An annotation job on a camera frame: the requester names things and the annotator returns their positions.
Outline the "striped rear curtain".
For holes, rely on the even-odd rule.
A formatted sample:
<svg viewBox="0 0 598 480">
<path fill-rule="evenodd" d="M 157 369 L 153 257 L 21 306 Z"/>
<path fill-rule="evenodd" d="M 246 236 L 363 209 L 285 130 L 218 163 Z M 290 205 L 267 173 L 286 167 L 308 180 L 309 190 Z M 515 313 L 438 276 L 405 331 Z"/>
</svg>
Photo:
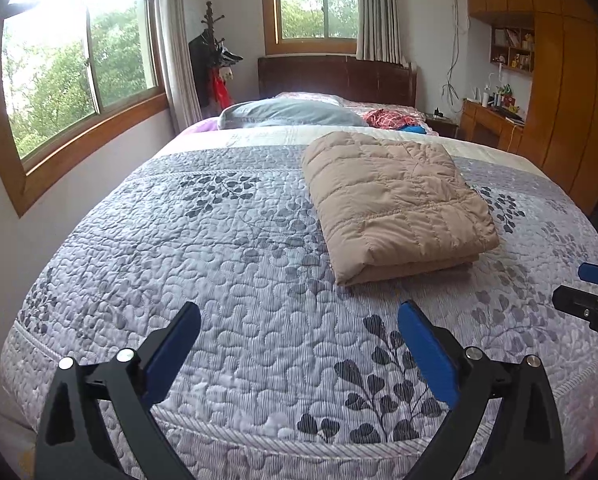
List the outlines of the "striped rear curtain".
<svg viewBox="0 0 598 480">
<path fill-rule="evenodd" d="M 397 0 L 357 0 L 357 59 L 402 64 Z"/>
</svg>

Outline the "coat rack with clothes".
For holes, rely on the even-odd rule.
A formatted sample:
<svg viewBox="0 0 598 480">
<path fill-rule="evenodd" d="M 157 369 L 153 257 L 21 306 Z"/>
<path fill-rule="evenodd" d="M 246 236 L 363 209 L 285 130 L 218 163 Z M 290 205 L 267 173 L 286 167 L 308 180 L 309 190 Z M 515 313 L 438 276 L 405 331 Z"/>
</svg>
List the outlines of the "coat rack with clothes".
<svg viewBox="0 0 598 480">
<path fill-rule="evenodd" d="M 201 20 L 203 31 L 188 42 L 195 89 L 203 110 L 225 110 L 233 104 L 227 81 L 233 77 L 232 67 L 243 60 L 225 47 L 224 38 L 215 36 L 215 25 L 223 18 L 224 15 L 214 15 L 212 2 L 207 1 Z"/>
</svg>

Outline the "wooden wardrobe desk unit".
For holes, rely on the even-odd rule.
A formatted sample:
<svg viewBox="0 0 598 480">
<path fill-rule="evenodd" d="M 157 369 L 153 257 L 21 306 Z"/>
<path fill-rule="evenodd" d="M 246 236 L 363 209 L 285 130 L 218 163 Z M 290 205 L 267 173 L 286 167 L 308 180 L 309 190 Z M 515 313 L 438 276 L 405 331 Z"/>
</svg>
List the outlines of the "wooden wardrobe desk unit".
<svg viewBox="0 0 598 480">
<path fill-rule="evenodd" d="M 468 0 L 491 24 L 534 21 L 534 76 L 518 153 L 584 212 L 598 202 L 598 16 L 586 0 Z"/>
</svg>

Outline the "red patterned cloth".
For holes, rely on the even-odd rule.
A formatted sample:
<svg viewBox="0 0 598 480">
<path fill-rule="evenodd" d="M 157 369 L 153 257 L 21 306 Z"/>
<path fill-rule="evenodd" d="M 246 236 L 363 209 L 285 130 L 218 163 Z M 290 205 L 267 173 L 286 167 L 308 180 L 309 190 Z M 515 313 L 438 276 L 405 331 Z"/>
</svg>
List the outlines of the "red patterned cloth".
<svg viewBox="0 0 598 480">
<path fill-rule="evenodd" d="M 421 127 L 423 123 L 417 115 L 400 112 L 400 110 L 388 110 L 388 108 L 374 108 L 366 112 L 362 118 L 370 127 L 386 130 Z"/>
</svg>

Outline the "dark wooden headboard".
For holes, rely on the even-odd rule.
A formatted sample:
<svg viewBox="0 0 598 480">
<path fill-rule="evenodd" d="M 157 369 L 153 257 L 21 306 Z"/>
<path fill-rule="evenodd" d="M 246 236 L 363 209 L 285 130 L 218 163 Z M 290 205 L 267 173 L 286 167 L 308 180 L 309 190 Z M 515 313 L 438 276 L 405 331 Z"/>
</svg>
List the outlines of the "dark wooden headboard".
<svg viewBox="0 0 598 480">
<path fill-rule="evenodd" d="M 416 70 L 351 55 L 265 56 L 258 60 L 259 95 L 332 94 L 355 102 L 416 105 Z"/>
</svg>

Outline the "beige window curtain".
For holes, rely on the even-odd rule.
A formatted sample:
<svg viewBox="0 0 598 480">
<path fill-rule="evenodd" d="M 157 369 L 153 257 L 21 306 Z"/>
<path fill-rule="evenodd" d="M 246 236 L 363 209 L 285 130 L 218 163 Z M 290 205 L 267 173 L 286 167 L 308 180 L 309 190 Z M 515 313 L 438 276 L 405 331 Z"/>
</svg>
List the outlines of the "beige window curtain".
<svg viewBox="0 0 598 480">
<path fill-rule="evenodd" d="M 177 133 L 203 118 L 185 30 L 184 0 L 155 0 L 159 56 Z"/>
</svg>

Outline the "grey blue pillow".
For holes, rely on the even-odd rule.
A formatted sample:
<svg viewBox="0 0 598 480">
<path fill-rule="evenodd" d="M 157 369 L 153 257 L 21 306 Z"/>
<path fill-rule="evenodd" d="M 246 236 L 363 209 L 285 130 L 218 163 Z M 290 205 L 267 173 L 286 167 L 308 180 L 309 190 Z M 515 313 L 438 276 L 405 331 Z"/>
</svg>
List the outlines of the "grey blue pillow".
<svg viewBox="0 0 598 480">
<path fill-rule="evenodd" d="M 218 118 L 221 130 L 272 126 L 366 127 L 367 122 L 338 105 L 285 98 L 235 104 Z"/>
</svg>

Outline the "dark bedside table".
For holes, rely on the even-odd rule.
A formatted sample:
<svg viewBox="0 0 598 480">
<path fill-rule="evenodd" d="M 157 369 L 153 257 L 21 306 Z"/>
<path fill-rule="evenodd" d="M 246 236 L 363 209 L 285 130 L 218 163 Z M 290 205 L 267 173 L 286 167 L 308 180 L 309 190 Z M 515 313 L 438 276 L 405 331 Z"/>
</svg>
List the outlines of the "dark bedside table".
<svg viewBox="0 0 598 480">
<path fill-rule="evenodd" d="M 426 124 L 429 125 L 433 131 L 444 136 L 445 138 L 459 139 L 460 128 L 459 125 L 451 118 L 442 116 L 439 110 L 433 113 L 425 113 Z"/>
</svg>

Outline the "wooden framed side window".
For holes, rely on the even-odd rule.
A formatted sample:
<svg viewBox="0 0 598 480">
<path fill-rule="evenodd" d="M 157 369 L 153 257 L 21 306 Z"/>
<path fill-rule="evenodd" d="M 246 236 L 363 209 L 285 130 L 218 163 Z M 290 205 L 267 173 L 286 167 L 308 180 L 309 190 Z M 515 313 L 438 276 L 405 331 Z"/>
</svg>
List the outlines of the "wooden framed side window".
<svg viewBox="0 0 598 480">
<path fill-rule="evenodd" d="M 18 216 L 167 106 L 155 0 L 0 0 L 0 180 Z"/>
</svg>

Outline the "grey floral quilted bedspread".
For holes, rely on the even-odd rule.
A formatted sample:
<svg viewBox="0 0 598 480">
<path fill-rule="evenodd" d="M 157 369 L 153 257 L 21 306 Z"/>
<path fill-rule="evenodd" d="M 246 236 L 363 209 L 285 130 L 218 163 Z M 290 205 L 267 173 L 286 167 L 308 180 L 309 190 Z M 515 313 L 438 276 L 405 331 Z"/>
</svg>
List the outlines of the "grey floral quilted bedspread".
<svg viewBox="0 0 598 480">
<path fill-rule="evenodd" d="M 182 304 L 200 335 L 154 418 L 200 479 L 400 479 L 440 426 L 398 334 L 412 299 L 492 359 L 536 354 L 575 466 L 598 423 L 598 335 L 556 311 L 598 264 L 598 233 L 531 162 L 444 140 L 490 206 L 497 249 L 467 268 L 339 287 L 300 159 L 320 127 L 183 133 L 72 231 L 24 298 L 0 357 L 31 425 L 57 364 L 138 347 Z"/>
</svg>

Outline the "beige quilted down coat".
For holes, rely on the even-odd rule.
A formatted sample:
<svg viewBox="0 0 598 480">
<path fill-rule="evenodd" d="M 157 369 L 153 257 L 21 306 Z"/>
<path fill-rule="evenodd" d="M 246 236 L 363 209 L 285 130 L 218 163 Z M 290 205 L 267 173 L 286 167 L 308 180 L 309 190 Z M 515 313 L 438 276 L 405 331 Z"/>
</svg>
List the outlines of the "beige quilted down coat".
<svg viewBox="0 0 598 480">
<path fill-rule="evenodd" d="M 438 143 L 333 131 L 301 164 L 339 286 L 453 268 L 500 244 L 488 204 Z"/>
</svg>

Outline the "wooden framed rear window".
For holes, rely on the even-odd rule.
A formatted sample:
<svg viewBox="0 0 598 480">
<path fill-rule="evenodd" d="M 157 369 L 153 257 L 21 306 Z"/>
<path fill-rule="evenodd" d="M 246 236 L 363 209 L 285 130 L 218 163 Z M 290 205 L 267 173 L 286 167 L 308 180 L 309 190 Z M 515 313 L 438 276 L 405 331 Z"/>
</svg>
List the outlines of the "wooden framed rear window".
<svg viewBox="0 0 598 480">
<path fill-rule="evenodd" d="M 265 53 L 357 51 L 357 0 L 262 0 Z"/>
</svg>

